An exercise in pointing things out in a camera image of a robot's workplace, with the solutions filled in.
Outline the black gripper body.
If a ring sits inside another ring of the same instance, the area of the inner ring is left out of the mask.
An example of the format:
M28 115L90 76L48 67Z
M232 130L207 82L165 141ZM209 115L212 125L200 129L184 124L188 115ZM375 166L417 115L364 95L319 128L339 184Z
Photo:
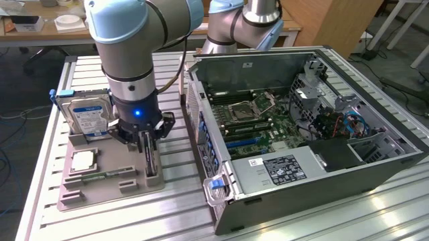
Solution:
M157 91L155 90L144 99L125 101L112 96L113 105L119 114L119 122L128 122L139 125L140 132L148 132L151 142L156 145L153 128L161 120L161 111L157 106Z

